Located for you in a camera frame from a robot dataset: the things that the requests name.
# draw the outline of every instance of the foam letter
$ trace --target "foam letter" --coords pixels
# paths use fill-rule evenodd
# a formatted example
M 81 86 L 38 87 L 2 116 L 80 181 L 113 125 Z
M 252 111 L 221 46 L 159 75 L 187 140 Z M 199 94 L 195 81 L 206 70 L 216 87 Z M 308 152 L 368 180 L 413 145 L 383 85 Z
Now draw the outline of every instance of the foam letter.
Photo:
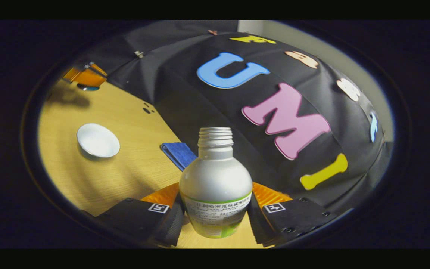
M 300 182 L 306 190 L 313 189 L 316 185 L 324 182 L 326 179 L 330 177 L 342 173 L 348 169 L 348 160 L 343 153 L 340 153 L 336 160 L 323 168 L 321 171 L 318 171 L 312 175 L 304 175 L 300 178 Z
M 369 129 L 370 133 L 371 133 L 371 142 L 374 142 L 374 140 L 376 139 L 376 132 L 377 132 L 377 119 L 376 116 L 374 116 L 374 112 L 371 112 L 371 117 L 373 118 L 373 120 L 371 121 L 371 128 Z
M 275 111 L 266 128 L 267 135 L 274 135 L 293 130 L 283 137 L 275 138 L 278 150 L 289 160 L 294 160 L 298 152 L 322 133 L 330 131 L 328 121 L 320 114 L 298 117 L 298 109 L 302 102 L 302 95 L 288 84 L 280 83 L 280 90 L 255 107 L 242 108 L 243 115 L 253 124 L 265 123 L 265 116 Z
M 358 102 L 361 93 L 358 88 L 353 85 L 353 83 L 349 82 L 345 78 L 342 78 L 340 80 L 337 80 L 336 84 L 341 90 L 343 90 L 343 92 L 346 93 L 346 95 L 348 95 L 348 97 L 350 97 L 353 101 Z
M 230 78 L 221 78 L 216 74 L 216 72 L 220 70 L 220 68 L 223 68 L 230 63 L 241 61 L 243 61 L 243 58 L 241 58 L 240 56 L 237 56 L 232 53 L 222 52 L 217 58 L 214 58 L 204 63 L 201 67 L 198 68 L 198 78 L 200 78 L 200 80 L 212 87 L 230 89 L 242 85 L 243 83 L 249 81 L 257 75 L 268 75 L 270 73 L 268 69 L 264 68 L 261 65 L 258 65 L 256 63 L 247 63 L 247 68 L 237 73 L 236 75 L 233 75 Z
M 275 41 L 271 41 L 269 39 L 266 38 L 262 38 L 262 37 L 258 37 L 258 36 L 254 36 L 254 35 L 249 35 L 249 36 L 244 36 L 244 37 L 234 37 L 234 38 L 230 38 L 231 40 L 237 40 L 237 41 L 242 41 L 242 42 L 246 42 L 246 43 L 250 43 L 250 42 L 256 42 L 256 43 L 271 43 L 271 44 L 276 44 Z
M 285 51 L 285 54 L 299 60 L 300 62 L 304 63 L 306 66 L 317 69 L 318 62 L 315 61 L 313 58 L 306 56 L 303 53 L 300 53 L 297 51 Z

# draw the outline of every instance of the white bowl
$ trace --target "white bowl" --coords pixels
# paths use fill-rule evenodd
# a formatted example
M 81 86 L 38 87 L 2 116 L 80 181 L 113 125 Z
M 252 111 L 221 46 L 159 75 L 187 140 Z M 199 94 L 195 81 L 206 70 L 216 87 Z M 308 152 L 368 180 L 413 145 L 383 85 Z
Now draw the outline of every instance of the white bowl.
M 84 124 L 79 127 L 77 141 L 85 152 L 101 158 L 115 156 L 121 149 L 115 134 L 99 124 Z

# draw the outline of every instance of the bottle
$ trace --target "bottle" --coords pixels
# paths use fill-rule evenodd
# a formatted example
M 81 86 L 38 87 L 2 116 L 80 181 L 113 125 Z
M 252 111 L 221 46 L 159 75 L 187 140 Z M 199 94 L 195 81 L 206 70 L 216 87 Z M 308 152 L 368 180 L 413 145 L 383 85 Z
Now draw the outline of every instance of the bottle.
M 179 182 L 190 222 L 204 237 L 223 238 L 236 232 L 251 199 L 251 176 L 233 157 L 232 145 L 230 128 L 200 128 L 198 158 Z

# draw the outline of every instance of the orange object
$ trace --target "orange object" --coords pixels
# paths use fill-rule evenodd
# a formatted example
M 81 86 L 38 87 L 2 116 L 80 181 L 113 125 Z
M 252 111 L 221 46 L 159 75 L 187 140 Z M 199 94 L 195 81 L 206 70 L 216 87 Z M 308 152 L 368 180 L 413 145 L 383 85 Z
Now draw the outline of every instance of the orange object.
M 255 182 L 253 182 L 253 194 L 260 208 L 269 204 L 293 200 L 287 194 L 283 194 Z
M 88 87 L 100 87 L 100 85 L 104 82 L 106 82 L 107 73 L 104 72 L 100 67 L 98 67 L 96 64 L 92 64 L 90 66 L 91 68 L 94 68 L 104 76 L 90 70 L 85 69 L 84 71 L 80 71 L 77 68 L 71 68 L 65 75 L 64 79 L 74 82 L 76 81 L 79 84 L 83 84 Z
M 172 208 L 178 193 L 179 184 L 177 182 L 163 189 L 160 189 L 140 200 L 151 203 L 166 204 L 170 206 L 170 208 Z M 293 200 L 287 194 L 283 194 L 282 192 L 275 191 L 255 182 L 253 182 L 253 194 L 255 195 L 256 201 L 258 202 L 260 208 L 263 208 L 265 205 L 269 204 Z
M 166 204 L 170 206 L 170 208 L 172 208 L 178 193 L 179 193 L 179 183 L 177 182 L 163 189 L 159 189 L 153 194 L 150 194 L 140 200 L 151 202 L 151 203 Z

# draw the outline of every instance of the bottle label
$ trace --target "bottle label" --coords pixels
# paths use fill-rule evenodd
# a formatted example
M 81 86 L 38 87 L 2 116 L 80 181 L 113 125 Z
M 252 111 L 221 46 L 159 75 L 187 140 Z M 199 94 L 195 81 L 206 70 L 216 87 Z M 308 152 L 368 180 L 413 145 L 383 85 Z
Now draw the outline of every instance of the bottle label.
M 186 195 L 182 198 L 194 229 L 206 237 L 222 238 L 236 231 L 250 203 L 251 192 L 242 198 L 221 202 L 201 201 Z

